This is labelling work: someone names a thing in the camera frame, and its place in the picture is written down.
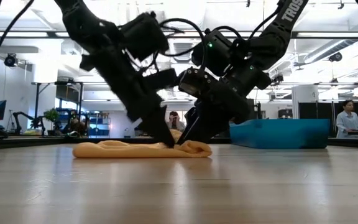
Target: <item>fluorescent light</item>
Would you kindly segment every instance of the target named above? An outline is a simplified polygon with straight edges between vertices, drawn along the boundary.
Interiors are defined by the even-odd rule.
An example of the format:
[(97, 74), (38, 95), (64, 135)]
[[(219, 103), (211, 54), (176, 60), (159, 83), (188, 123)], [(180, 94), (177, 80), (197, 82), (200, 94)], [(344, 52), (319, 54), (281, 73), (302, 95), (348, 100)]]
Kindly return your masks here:
[(48, 37), (46, 32), (9, 32), (6, 37)]
[(111, 100), (83, 100), (85, 102), (120, 102), (118, 99), (111, 99)]
[(102, 85), (102, 86), (107, 85), (107, 83), (105, 83), (105, 82), (84, 82), (83, 84), (84, 85)]
[(58, 36), (58, 37), (69, 37), (67, 32), (57, 32), (56, 36)]
[(345, 101), (343, 99), (328, 99), (328, 100), (318, 100), (319, 102), (341, 102)]
[[(233, 32), (221, 32), (223, 36), (227, 38), (236, 38), (237, 36)], [(249, 37), (251, 35), (251, 32), (239, 32), (241, 37)], [(261, 32), (256, 32), (254, 37), (258, 37)], [(185, 31), (185, 33), (178, 33), (174, 34), (173, 32), (164, 32), (164, 35), (171, 35), (172, 38), (178, 37), (178, 38), (199, 38), (200, 35), (197, 31)]]
[(299, 32), (297, 37), (346, 37), (358, 38), (358, 32)]
[(354, 83), (290, 83), (290, 82), (282, 82), (278, 85), (319, 85), (319, 86), (358, 86), (358, 82)]
[(192, 100), (182, 99), (182, 100), (164, 100), (163, 103), (189, 103)]

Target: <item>black cable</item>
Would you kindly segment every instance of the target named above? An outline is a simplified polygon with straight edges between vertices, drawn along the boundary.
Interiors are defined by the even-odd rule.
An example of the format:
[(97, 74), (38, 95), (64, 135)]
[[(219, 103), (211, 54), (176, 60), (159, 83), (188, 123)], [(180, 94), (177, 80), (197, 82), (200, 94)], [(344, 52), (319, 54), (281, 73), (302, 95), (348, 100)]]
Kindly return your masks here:
[(223, 30), (223, 29), (226, 29), (226, 30), (229, 30), (231, 32), (233, 32), (238, 38), (241, 38), (241, 35), (240, 33), (233, 27), (229, 27), (229, 26), (218, 26), (217, 28), (215, 28), (214, 30)]
[(251, 35), (249, 36), (249, 39), (253, 38), (254, 35), (256, 34), (256, 32), (257, 32), (263, 25), (265, 25), (266, 22), (268, 22), (268, 21), (271, 20), (274, 16), (276, 16), (276, 15), (280, 12), (281, 8), (282, 8), (281, 6), (278, 6), (277, 9), (276, 9), (273, 13), (271, 13), (270, 16), (268, 16), (265, 20), (263, 20), (263, 21), (254, 29), (254, 31), (252, 31)]
[[(204, 38), (203, 31), (201, 31), (201, 29), (194, 22), (191, 22), (188, 19), (182, 19), (182, 18), (167, 19), (165, 21), (162, 21), (160, 23), (160, 26), (163, 27), (165, 24), (167, 24), (169, 22), (183, 22), (185, 24), (189, 24), (200, 35), (201, 43), (203, 44), (203, 59), (202, 59), (202, 62), (201, 62), (200, 71), (204, 72), (205, 67), (206, 67), (207, 50), (206, 50), (206, 41), (205, 41), (205, 38)], [(194, 48), (195, 47), (192, 47), (192, 48), (190, 48), (190, 49), (188, 49), (188, 50), (186, 50), (184, 52), (180, 52), (179, 54), (165, 54), (163, 52), (161, 52), (161, 54), (164, 55), (164, 56), (167, 56), (167, 57), (176, 57), (176, 56), (180, 56), (180, 55), (183, 55), (183, 54), (187, 54), (187, 53), (191, 52)]]
[(1, 38), (0, 38), (0, 48), (2, 46), (2, 43), (4, 42), (5, 37), (7, 36), (7, 34), (9, 33), (9, 31), (12, 29), (12, 27), (14, 26), (14, 24), (19, 20), (19, 18), (26, 12), (26, 10), (28, 10), (32, 3), (34, 2), (34, 0), (30, 0), (25, 6), (24, 8), (15, 16), (15, 18), (13, 18), (13, 20), (11, 21), (11, 23), (8, 25), (8, 27), (6, 28), (6, 30), (4, 31), (4, 33), (2, 34)]
[[(169, 26), (161, 26), (161, 28), (164, 28), (164, 29), (168, 29), (168, 30), (173, 30), (173, 34), (179, 34), (179, 33), (185, 33), (183, 30), (180, 30), (180, 29), (177, 29), (176, 27), (169, 27)], [(139, 70), (144, 70), (146, 71), (147, 69), (149, 69), (151, 66), (154, 66), (155, 67), (155, 70), (157, 72), (159, 72), (160, 70), (158, 69), (158, 65), (157, 65), (157, 57), (158, 57), (158, 52), (155, 52), (153, 54), (153, 59), (151, 61), (151, 63), (146, 66), (146, 67), (140, 67), (138, 65), (135, 64), (135, 62), (133, 60), (131, 60), (132, 63), (135, 64), (135, 66), (137, 66), (137, 68), (139, 68)]]

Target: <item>man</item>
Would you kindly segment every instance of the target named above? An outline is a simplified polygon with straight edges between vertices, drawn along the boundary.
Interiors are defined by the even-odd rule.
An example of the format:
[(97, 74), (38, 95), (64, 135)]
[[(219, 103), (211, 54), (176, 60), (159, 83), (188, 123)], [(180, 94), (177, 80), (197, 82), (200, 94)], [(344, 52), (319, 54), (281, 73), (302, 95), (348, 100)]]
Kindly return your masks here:
[(180, 121), (179, 114), (176, 111), (169, 113), (169, 121), (167, 122), (169, 129), (176, 129), (178, 131), (184, 131), (186, 126)]
[(338, 127), (337, 138), (358, 138), (358, 135), (349, 134), (358, 131), (358, 115), (353, 111), (353, 101), (346, 100), (342, 103), (343, 111), (336, 118)]

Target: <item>camera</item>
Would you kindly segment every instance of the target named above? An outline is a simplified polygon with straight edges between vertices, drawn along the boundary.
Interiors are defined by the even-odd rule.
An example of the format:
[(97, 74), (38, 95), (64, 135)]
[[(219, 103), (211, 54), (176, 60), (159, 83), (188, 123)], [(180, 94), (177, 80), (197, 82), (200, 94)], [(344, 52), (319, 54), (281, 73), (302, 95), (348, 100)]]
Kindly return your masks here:
[(19, 60), (16, 58), (15, 53), (9, 53), (7, 57), (5, 58), (4, 65), (9, 68), (15, 68), (17, 67)]

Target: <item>pipe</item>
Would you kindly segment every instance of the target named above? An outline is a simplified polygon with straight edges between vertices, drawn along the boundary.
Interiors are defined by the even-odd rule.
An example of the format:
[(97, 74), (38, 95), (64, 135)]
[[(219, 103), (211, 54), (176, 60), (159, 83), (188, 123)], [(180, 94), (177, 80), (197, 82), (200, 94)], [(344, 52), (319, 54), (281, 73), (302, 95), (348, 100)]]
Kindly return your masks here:
[[(358, 25), (355, 26), (351, 31), (358, 31)], [(351, 46), (358, 42), (358, 39), (354, 40), (332, 40), (327, 44), (324, 44), (322, 47), (317, 50), (309, 53), (304, 58), (305, 63), (315, 63), (321, 59), (327, 58), (330, 55), (335, 54), (336, 52), (345, 49), (348, 46)]]

